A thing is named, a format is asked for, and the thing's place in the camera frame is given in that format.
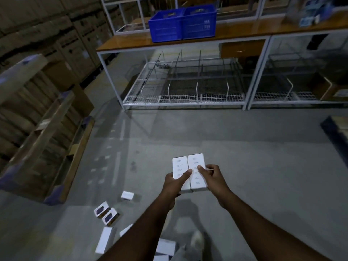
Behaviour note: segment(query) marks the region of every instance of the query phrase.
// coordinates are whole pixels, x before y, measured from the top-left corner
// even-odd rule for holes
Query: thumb
[[[185,181],[191,176],[191,174],[192,174],[192,169],[189,169],[188,171],[184,172],[180,178],[177,179],[179,183],[181,184],[181,186],[184,185]]]
[[[202,167],[201,165],[198,165],[197,169],[199,173],[202,174],[202,176],[205,178],[205,180],[208,181],[208,179],[211,177],[209,172],[206,169],[204,169],[204,167]]]

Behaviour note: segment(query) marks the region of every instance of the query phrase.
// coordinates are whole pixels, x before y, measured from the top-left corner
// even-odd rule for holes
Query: foot
[[[204,249],[204,236],[200,231],[195,231],[191,238],[191,246],[197,249],[199,252],[203,252]]]

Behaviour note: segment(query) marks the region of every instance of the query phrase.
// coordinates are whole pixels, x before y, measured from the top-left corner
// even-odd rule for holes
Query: small white box
[[[127,228],[124,228],[122,231],[120,231],[120,237],[123,236],[132,226],[133,226],[133,224],[131,224]]]
[[[121,195],[121,198],[125,200],[133,200],[133,197],[134,197],[134,193],[131,193],[128,191],[124,191]]]
[[[187,157],[173,158],[173,178],[178,179],[181,175],[189,169]],[[187,179],[181,188],[180,193],[192,192],[190,179]]]
[[[99,205],[95,210],[94,214],[98,218],[104,217],[104,215],[110,210],[110,207],[107,202],[103,202],[101,205]]]
[[[189,162],[189,168],[192,169],[192,174],[190,176],[191,189],[193,191],[209,190],[207,182],[197,169],[198,165],[205,168],[203,153],[189,155],[187,156],[187,160]]]
[[[105,225],[110,226],[119,215],[120,214],[114,208],[111,208],[102,218],[102,221]]]
[[[154,261],[169,261],[169,255],[155,255]]]
[[[156,253],[173,256],[175,254],[176,242],[159,238]]]
[[[113,239],[115,236],[113,228],[111,227],[104,227],[102,235],[100,236],[97,248],[95,249],[95,252],[97,254],[104,254],[112,245],[113,245]]]

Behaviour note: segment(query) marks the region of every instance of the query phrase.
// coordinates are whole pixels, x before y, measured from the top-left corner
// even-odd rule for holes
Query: blue plastic crate
[[[215,36],[216,8],[212,4],[188,7],[181,21],[182,39]]]
[[[180,40],[180,18],[185,8],[159,11],[150,20],[150,33],[152,42],[165,42]]]

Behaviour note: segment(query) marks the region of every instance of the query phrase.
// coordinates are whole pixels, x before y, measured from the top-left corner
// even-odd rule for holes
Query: hand
[[[198,171],[205,178],[210,191],[215,197],[217,197],[220,205],[225,208],[223,201],[224,198],[226,198],[227,195],[231,193],[231,190],[226,184],[226,181],[223,178],[218,165],[206,165],[206,168],[207,170],[200,165],[197,167]]]
[[[181,187],[184,185],[185,181],[192,174],[192,169],[184,172],[180,178],[177,180],[173,178],[173,173],[169,173],[166,175],[166,180],[164,181],[163,188],[161,193],[159,194],[159,198],[168,202],[169,210],[173,209],[175,204],[175,198],[179,196],[179,192]]]

